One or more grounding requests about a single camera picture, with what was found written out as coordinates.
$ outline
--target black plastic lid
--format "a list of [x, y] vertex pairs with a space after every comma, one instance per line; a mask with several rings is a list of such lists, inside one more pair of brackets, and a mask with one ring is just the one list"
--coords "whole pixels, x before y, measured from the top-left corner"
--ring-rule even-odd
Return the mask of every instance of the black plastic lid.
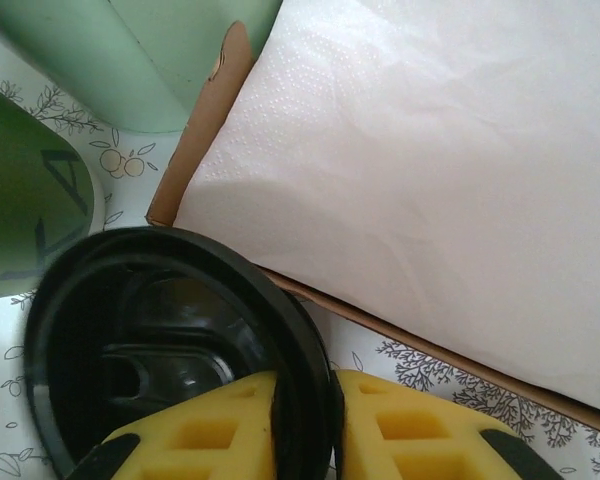
[[61, 478], [116, 428], [269, 369], [277, 478], [327, 471], [333, 385], [315, 325], [250, 262], [201, 235], [129, 228], [69, 249], [32, 303], [24, 362]]

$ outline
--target mint green container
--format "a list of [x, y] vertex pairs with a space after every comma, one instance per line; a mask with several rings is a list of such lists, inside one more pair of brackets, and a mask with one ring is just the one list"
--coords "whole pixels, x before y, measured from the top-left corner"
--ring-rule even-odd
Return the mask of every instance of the mint green container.
[[35, 288], [103, 218], [100, 184], [78, 153], [0, 93], [0, 297]]
[[242, 21], [260, 54], [282, 0], [0, 0], [0, 37], [97, 118], [180, 131]]

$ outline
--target cardboard edge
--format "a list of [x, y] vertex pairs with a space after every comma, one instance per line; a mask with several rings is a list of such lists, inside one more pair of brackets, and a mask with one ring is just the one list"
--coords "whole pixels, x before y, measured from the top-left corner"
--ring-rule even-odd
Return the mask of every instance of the cardboard edge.
[[247, 28], [235, 22], [227, 30], [216, 65], [149, 205], [145, 218], [150, 225], [173, 225], [187, 186], [224, 125], [254, 63]]
[[349, 305], [337, 298], [328, 296], [318, 290], [308, 287], [302, 283], [296, 282], [279, 273], [262, 269], [265, 274], [281, 289], [294, 295], [301, 296], [317, 305], [340, 315], [347, 320], [362, 325], [365, 328], [373, 330], [381, 335], [389, 337], [400, 343], [404, 343], [419, 350], [427, 355], [442, 360], [465, 372], [480, 377], [498, 387], [509, 390], [522, 397], [540, 404], [550, 410], [554, 410], [566, 417], [589, 425], [600, 431], [600, 410], [589, 405], [585, 405], [577, 400], [573, 400], [556, 392], [531, 385], [516, 378], [505, 375], [493, 368], [487, 367], [481, 363], [471, 360], [467, 357], [454, 353], [446, 348], [440, 347], [434, 343], [424, 340], [421, 337], [402, 330], [401, 328], [390, 324], [380, 318], [374, 317], [357, 307]]

